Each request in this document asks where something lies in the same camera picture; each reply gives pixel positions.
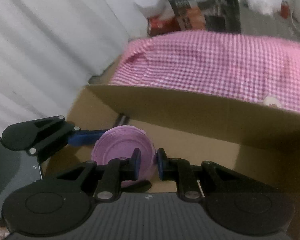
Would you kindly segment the pink plastic lid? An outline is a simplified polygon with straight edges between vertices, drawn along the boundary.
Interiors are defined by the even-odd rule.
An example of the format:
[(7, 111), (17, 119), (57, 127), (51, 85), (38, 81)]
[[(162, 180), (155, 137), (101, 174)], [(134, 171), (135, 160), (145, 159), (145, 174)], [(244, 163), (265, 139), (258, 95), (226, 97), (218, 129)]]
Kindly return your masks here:
[(134, 126), (117, 126), (106, 131), (95, 143), (91, 159), (97, 165), (106, 165), (111, 159), (130, 158), (136, 148), (141, 151), (138, 181), (150, 181), (156, 171), (156, 150), (146, 132)]

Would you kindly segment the brown cardboard box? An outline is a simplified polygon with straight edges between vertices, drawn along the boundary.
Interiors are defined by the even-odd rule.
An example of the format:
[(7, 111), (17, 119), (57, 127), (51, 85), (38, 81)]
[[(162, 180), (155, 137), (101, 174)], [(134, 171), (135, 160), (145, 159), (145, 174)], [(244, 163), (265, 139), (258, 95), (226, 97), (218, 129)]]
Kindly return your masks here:
[[(300, 239), (300, 114), (217, 96), (146, 87), (87, 86), (67, 120), (82, 129), (111, 127), (123, 113), (156, 148), (194, 165), (213, 161), (289, 194), (294, 217), (272, 239)], [(172, 181), (148, 194), (102, 204), (63, 239), (241, 239), (203, 207), (180, 200)]]

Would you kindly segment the white curtain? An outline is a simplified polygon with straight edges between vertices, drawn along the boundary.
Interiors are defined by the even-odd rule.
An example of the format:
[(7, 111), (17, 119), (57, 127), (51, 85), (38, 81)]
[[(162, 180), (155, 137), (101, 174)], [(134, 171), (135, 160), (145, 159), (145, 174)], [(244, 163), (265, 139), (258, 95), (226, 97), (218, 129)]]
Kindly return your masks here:
[(164, 0), (0, 0), (0, 135), (65, 115), (127, 43), (147, 34)]

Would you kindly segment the pink checkered cloth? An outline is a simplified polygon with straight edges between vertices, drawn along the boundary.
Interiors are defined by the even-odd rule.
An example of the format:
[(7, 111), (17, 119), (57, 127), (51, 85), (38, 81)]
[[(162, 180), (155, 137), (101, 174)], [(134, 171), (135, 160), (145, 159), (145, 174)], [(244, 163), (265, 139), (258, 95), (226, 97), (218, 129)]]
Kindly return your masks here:
[(300, 113), (300, 43), (179, 31), (132, 41), (111, 85), (185, 90)]

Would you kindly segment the red packaging bag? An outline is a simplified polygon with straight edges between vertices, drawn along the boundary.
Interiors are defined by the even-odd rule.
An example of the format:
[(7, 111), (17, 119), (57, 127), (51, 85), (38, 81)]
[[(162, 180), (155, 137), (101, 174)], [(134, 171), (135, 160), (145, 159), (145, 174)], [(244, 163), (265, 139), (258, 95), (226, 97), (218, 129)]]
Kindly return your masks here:
[(148, 18), (147, 34), (149, 37), (165, 35), (176, 31), (181, 31), (181, 28), (175, 16), (166, 20), (161, 20), (159, 16)]

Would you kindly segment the orange appliance carton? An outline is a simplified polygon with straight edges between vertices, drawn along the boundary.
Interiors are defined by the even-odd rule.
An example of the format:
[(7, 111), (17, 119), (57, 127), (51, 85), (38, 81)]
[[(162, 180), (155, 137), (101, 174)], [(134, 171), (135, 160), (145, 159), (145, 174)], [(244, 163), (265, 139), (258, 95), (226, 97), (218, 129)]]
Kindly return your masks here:
[(181, 30), (241, 32), (239, 0), (168, 0)]

